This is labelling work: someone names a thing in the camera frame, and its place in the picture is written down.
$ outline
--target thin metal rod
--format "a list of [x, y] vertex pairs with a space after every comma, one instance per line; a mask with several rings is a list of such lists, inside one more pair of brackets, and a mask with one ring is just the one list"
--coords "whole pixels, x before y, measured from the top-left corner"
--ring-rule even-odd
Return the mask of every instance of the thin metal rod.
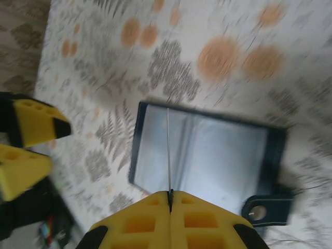
[[167, 108], [168, 189], [171, 192], [170, 109]]

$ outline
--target patterned tablecloth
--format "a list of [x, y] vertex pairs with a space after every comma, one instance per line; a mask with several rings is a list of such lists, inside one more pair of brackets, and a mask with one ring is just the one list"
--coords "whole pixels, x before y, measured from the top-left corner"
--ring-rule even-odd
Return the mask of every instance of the patterned tablecloth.
[[74, 135], [47, 144], [87, 231], [146, 195], [127, 180], [140, 100], [289, 126], [296, 187], [271, 248], [332, 248], [332, 1], [53, 0], [35, 96]]

